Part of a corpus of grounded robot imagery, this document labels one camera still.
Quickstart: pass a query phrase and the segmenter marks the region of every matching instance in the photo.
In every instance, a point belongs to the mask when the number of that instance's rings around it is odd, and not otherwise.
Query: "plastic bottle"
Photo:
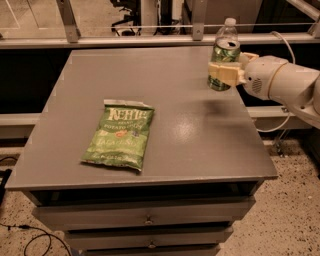
[[[239,60],[240,43],[235,25],[235,19],[227,18],[224,26],[217,32],[211,62],[219,64],[222,62],[237,62]],[[225,91],[230,88],[229,85],[222,83],[216,78],[212,78],[210,74],[208,84],[211,89],[216,91]]]

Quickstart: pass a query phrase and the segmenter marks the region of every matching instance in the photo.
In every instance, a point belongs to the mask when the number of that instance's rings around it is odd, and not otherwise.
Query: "chip bag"
[[[104,100],[105,110],[81,160],[142,170],[154,108],[136,101]]]

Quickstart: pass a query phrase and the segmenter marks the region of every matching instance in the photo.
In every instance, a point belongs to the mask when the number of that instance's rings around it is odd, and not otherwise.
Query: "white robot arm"
[[[245,66],[244,82],[248,94],[278,102],[320,129],[320,71],[264,56]]]

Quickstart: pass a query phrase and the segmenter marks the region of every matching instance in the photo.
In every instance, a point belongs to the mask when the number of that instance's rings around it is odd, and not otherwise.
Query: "power cord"
[[[43,234],[39,234],[39,235],[33,237],[33,238],[27,243],[27,245],[25,246],[24,251],[23,251],[23,255],[24,255],[24,256],[27,256],[27,250],[28,250],[30,244],[32,244],[35,240],[39,239],[40,237],[44,237],[44,236],[47,236],[47,237],[49,238],[49,244],[48,244],[48,246],[47,246],[46,251],[42,254],[42,256],[47,255],[47,253],[50,251],[50,249],[51,249],[51,244],[52,244],[52,238],[55,238],[55,239],[57,239],[58,241],[60,241],[60,243],[63,245],[63,247],[64,247],[65,250],[67,251],[68,255],[69,255],[69,256],[72,256],[71,253],[70,253],[70,251],[69,251],[69,249],[68,249],[68,247],[67,247],[67,245],[66,245],[66,243],[65,243],[61,238],[59,238],[59,237],[56,236],[56,235],[53,235],[53,234],[48,233],[47,231],[45,231],[45,230],[42,229],[42,228],[32,227],[32,226],[29,226],[29,225],[19,225],[19,226],[17,226],[17,225],[5,225],[5,224],[2,224],[2,223],[0,223],[0,226],[3,226],[3,227],[5,227],[5,228],[7,228],[8,231],[10,231],[12,228],[19,228],[19,229],[23,229],[23,230],[35,229],[35,230],[39,230],[39,231],[42,231],[42,232],[43,232]]]
[[[6,156],[6,157],[4,157],[4,158],[0,159],[0,162],[3,162],[4,160],[7,160],[7,159],[11,159],[11,160],[18,161],[18,159],[17,159],[17,158],[15,158],[15,157],[13,157],[13,156]]]
[[[290,44],[288,43],[288,41],[277,31],[272,31],[271,34],[275,35],[276,37],[278,37],[279,39],[283,40],[284,43],[286,44],[286,46],[288,47],[288,50],[291,54],[291,58],[292,58],[292,63],[296,64],[296,57],[294,56],[294,53],[292,51],[292,48],[290,46]],[[288,111],[288,116],[286,117],[286,119],[282,122],[282,124],[280,124],[279,126],[269,129],[269,130],[261,130],[261,129],[257,129],[258,132],[274,132],[277,131],[279,129],[281,129],[282,127],[285,126],[285,124],[289,121],[290,119],[290,112]]]

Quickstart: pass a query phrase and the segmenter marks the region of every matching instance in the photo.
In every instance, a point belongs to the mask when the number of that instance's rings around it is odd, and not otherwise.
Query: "terrazzo floor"
[[[277,180],[266,181],[255,194],[256,204],[241,221],[233,225],[234,233],[221,245],[218,256],[319,256],[320,255],[320,167],[304,149],[303,138],[288,137],[283,147],[287,157],[280,158],[272,140],[263,139],[278,171]],[[2,148],[0,154],[18,153],[21,148]],[[43,228],[31,215],[33,204],[19,192],[7,192],[0,207],[0,223]],[[0,255],[24,255],[27,243],[39,230],[0,227]],[[42,255],[48,238],[42,237],[27,248],[27,255]],[[68,255],[63,245],[52,239],[47,255]]]

